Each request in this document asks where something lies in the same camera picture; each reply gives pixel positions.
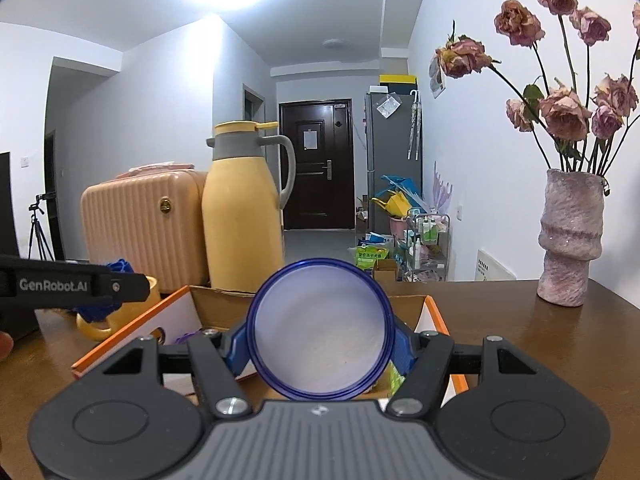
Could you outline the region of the person hand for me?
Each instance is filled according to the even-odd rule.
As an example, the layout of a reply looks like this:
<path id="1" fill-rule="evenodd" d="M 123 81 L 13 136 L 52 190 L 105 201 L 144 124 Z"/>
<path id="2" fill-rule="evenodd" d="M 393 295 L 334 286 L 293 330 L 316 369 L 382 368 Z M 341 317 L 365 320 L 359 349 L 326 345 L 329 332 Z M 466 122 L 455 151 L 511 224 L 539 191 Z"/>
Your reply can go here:
<path id="1" fill-rule="evenodd" d="M 0 333 L 0 361 L 4 361 L 11 353 L 14 346 L 13 338 L 5 333 Z"/>

